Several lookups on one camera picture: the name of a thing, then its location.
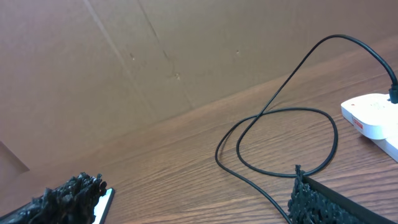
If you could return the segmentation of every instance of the power cord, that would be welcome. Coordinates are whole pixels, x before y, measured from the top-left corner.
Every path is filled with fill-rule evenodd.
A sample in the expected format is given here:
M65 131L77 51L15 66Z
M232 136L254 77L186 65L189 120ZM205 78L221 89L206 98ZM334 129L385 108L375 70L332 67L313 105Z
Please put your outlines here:
M249 163L247 163L241 156L241 153L239 151L239 146L241 144L241 141L243 139L243 137L246 135L246 133L250 130L250 128L254 125L254 123L257 122L257 120L267 114L272 114L272 113L278 113L278 112L283 112L283 111L312 111L312 112L316 112L316 113L320 113L324 116L326 116L331 125L333 126L333 132L335 134L334 139L333 139L333 145L331 147L331 151L329 153L329 156L315 169L304 173L304 175L306 176L310 176L313 174L316 174L317 172L320 172L323 168L325 168L329 162L333 159L333 156L336 153L337 150L337 144L338 144L338 132L337 132L337 127L336 127L336 123L333 120L333 118L326 112L322 111L322 110L318 110L315 108L306 108L306 107L290 107L290 108L281 108L281 109L277 109L277 110L271 110L271 111L267 111L265 112L265 110L268 108L268 106L271 104L271 102L274 100L274 98L279 94L279 92L283 89L283 87L285 87L285 85L287 84L287 82L293 77L293 75L297 72L297 70L303 65L304 61L306 61L306 59L310 56L310 54L320 45L322 44L324 41L328 40L328 39L332 39L332 38L343 38L349 41L354 42L355 44L358 44L359 46L361 46L362 48L364 48L366 51L368 51L377 61L380 62L380 64L386 69L388 75L391 78L392 81L392 88L389 90L390 93L390 99L392 103L398 103L398 81L397 81L397 77L395 76L393 70L391 69L391 67L388 65L388 63L382 58L380 57L380 55L378 55L372 48L370 48L368 45L366 45L364 42L355 39L354 37L350 37L348 35L344 35L344 34L335 34L335 35L330 35L328 37L325 37L324 39L322 39L321 41L319 41L314 47L312 47L312 49L309 51L308 54L306 54L306 56L303 58L303 60L299 63L299 65L296 67L296 69L292 72L291 75L289 75L289 77L286 79L286 81L282 84L281 87L279 87L279 89L276 91L276 93L274 94L274 96L268 101L268 103L265 105L265 107L260 111L260 113L244 118L241 121L237 122L225 135L224 137L221 139L220 143L218 144L217 148L216 148L216 153L215 153L215 159L217 164L224 169L226 172L229 172L230 174L234 175L235 177L245 181L246 183L248 183L250 186L254 187L256 190L258 190L263 196L265 196L265 198L267 198L271 204L273 204L275 206L275 208L280 212L280 214L283 216L283 218L287 221L287 223L291 224L292 221L290 220L290 218L288 217L288 215L283 211L283 209L278 205L278 203L269 195L267 194L267 192L265 192L264 190L262 190L259 186L257 186L255 183L251 182L250 180L248 180L247 178L239 175L238 173L228 169L227 167L225 167L219 160L218 160L218 151L221 147L221 145L223 144L223 142L225 141L225 139L243 122L249 120L249 119L253 119L253 121L247 126L247 128L243 131L243 133L240 135L238 141L236 142L236 153L238 155L239 160L248 168L257 171L259 173L262 174L266 174L266 175L271 175L274 177L285 177L285 178L295 178L296 175L295 174L280 174L280 173L275 173L275 172L269 172L266 170L262 170L262 169L258 169L252 165L250 165Z

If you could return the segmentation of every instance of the cable strain relief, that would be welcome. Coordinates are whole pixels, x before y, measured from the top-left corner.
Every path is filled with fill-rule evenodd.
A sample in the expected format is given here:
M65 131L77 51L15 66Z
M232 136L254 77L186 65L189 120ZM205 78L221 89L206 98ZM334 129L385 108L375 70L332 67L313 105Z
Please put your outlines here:
M398 103L398 85L391 85L389 90L391 103Z

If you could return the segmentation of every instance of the wooden table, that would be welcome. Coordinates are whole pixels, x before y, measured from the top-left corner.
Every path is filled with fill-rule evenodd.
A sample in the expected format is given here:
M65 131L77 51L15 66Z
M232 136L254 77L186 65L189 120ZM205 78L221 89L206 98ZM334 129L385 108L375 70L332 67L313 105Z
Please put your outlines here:
M398 37L373 47L393 69L398 68ZM54 188L85 171L102 173L116 189L107 223L284 223L262 195L214 160L224 133L241 118L258 113L284 79L120 136L63 161L46 162L0 191L0 215L41 195L45 187ZM387 93L389 85L378 62L357 49L300 70L271 107L309 106L332 115L339 131L338 150L330 165L312 177L398 222L397 162L362 137L340 111L343 101L366 93ZM254 181L287 210L294 180L258 174L236 157L236 140L247 124L229 138L221 161ZM295 164L304 170L319 165L329 153L332 139L331 124L322 115L285 112L263 117L244 138L241 152L256 167L293 173Z

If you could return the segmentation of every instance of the white extension socket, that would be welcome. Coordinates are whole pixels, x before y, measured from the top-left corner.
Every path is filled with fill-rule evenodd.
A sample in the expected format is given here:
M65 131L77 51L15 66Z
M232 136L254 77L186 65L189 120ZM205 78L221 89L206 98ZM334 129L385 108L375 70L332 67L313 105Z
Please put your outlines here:
M388 94L358 96L341 104L343 117L398 162L398 104Z

